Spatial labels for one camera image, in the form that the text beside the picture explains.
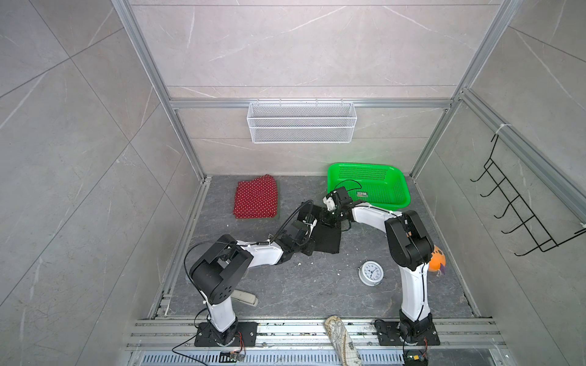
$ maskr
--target orange toy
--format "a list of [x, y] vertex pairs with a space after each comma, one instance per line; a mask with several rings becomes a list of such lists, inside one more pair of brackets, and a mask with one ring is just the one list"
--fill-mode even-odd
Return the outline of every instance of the orange toy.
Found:
[[431, 253], [430, 271], [443, 273], [445, 270], [445, 255], [444, 252], [434, 245], [434, 251]]

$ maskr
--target white alarm clock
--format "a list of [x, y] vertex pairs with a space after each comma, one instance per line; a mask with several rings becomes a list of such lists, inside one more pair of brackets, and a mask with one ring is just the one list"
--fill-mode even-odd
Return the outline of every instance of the white alarm clock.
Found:
[[358, 271], [358, 277], [366, 286], [376, 286], [383, 281], [383, 268], [375, 261], [364, 262]]

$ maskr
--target black wire rack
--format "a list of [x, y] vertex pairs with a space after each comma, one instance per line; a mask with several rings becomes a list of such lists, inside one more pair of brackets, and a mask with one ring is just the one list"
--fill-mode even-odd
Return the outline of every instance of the black wire rack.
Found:
[[[574, 235], [571, 238], [568, 238], [564, 241], [561, 242], [557, 242], [549, 233], [549, 231], [547, 231], [547, 229], [545, 228], [545, 226], [543, 225], [543, 223], [541, 222], [541, 220], [539, 220], [539, 218], [535, 215], [535, 212], [533, 212], [532, 208], [527, 204], [527, 202], [525, 202], [525, 199], [523, 198], [523, 196], [521, 196], [521, 194], [519, 193], [519, 191], [517, 190], [517, 188], [515, 188], [515, 186], [513, 185], [513, 183], [511, 183], [511, 181], [509, 180], [509, 178], [507, 178], [507, 176], [503, 173], [503, 171], [500, 169], [500, 167], [496, 164], [496, 162], [492, 159], [492, 154], [495, 152], [495, 146], [497, 141], [499, 140], [499, 136], [498, 135], [494, 135], [492, 137], [492, 139], [490, 140], [491, 142], [494, 141], [495, 143], [492, 145], [492, 150], [490, 152], [490, 156], [488, 158], [488, 160], [486, 161], [486, 163], [484, 163], [484, 172], [482, 172], [482, 174], [478, 177], [478, 179], [471, 179], [470, 181], [472, 182], [478, 182], [485, 174], [488, 174], [488, 176], [492, 179], [492, 181], [496, 184], [496, 186], [492, 189], [492, 191], [490, 191], [489, 194], [484, 195], [481, 194], [481, 197], [488, 197], [490, 196], [494, 191], [496, 191], [497, 189], [503, 194], [503, 196], [505, 197], [505, 199], [507, 200], [508, 204], [507, 207], [505, 208], [504, 212], [502, 215], [497, 216], [494, 215], [495, 218], [502, 218], [505, 216], [505, 214], [507, 213], [509, 208], [512, 208], [513, 211], [515, 212], [515, 214], [517, 215], [517, 217], [519, 218], [519, 220], [521, 221], [521, 223], [519, 225], [517, 225], [515, 228], [509, 230], [509, 231], [502, 231], [501, 232], [503, 234], [510, 234], [512, 232], [514, 232], [515, 230], [519, 229], [520, 227], [524, 227], [525, 230], [527, 230], [527, 232], [529, 233], [529, 235], [531, 236], [531, 239], [533, 239], [533, 242], [535, 243], [535, 248], [530, 249], [529, 251], [523, 253], [523, 254], [517, 254], [515, 253], [516, 256], [523, 256], [523, 255], [527, 255], [531, 252], [533, 252], [535, 249], [539, 249], [541, 252], [547, 252], [553, 248], [557, 248], [560, 245], [564, 244], [565, 242], [568, 242], [572, 239], [575, 239], [577, 237], [579, 237], [580, 235], [586, 233], [586, 228], [580, 229], [578, 231], [576, 231], [574, 233]], [[498, 182], [495, 179], [495, 177], [493, 176], [493, 174], [491, 174], [491, 172], [489, 172], [489, 168], [491, 167], [495, 167], [500, 174], [503, 176], [503, 179], [500, 179]], [[508, 183], [512, 189], [515, 191], [515, 196], [510, 199], [509, 196], [507, 196], [505, 194], [505, 192], [503, 191], [501, 184], [503, 184], [504, 182]], [[521, 201], [527, 208], [527, 210], [530, 212], [529, 218], [527, 219], [522, 219], [521, 215], [519, 214], [519, 211], [514, 207], [513, 203], [515, 201]], [[537, 241], [537, 239], [535, 239], [535, 236], [533, 235], [532, 231], [527, 227], [527, 223], [529, 223], [531, 220], [537, 221], [539, 223], [539, 225], [542, 227], [543, 231], [547, 234], [546, 240], [543, 241], [541, 244]], [[544, 248], [543, 246], [548, 244], [548, 243], [553, 243], [553, 245], [549, 245], [548, 247]]]

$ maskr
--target clock face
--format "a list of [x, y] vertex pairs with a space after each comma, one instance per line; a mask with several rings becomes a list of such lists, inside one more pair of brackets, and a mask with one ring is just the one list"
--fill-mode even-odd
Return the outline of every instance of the clock face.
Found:
[[372, 280], [378, 281], [382, 278], [383, 273], [379, 266], [374, 263], [367, 263], [362, 268], [362, 272], [364, 273], [365, 277]]

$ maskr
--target cable tie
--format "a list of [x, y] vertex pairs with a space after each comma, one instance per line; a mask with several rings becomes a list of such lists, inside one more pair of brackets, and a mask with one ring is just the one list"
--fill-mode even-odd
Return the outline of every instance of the cable tie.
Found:
[[496, 130], [496, 132], [495, 132], [495, 135], [498, 135], [498, 134], [499, 134], [499, 131], [500, 131], [500, 129], [501, 129], [501, 128], [503, 128], [504, 126], [512, 126], [512, 125], [509, 125], [509, 124], [500, 124], [500, 126], [498, 127], [498, 129], [497, 129], [497, 130]]

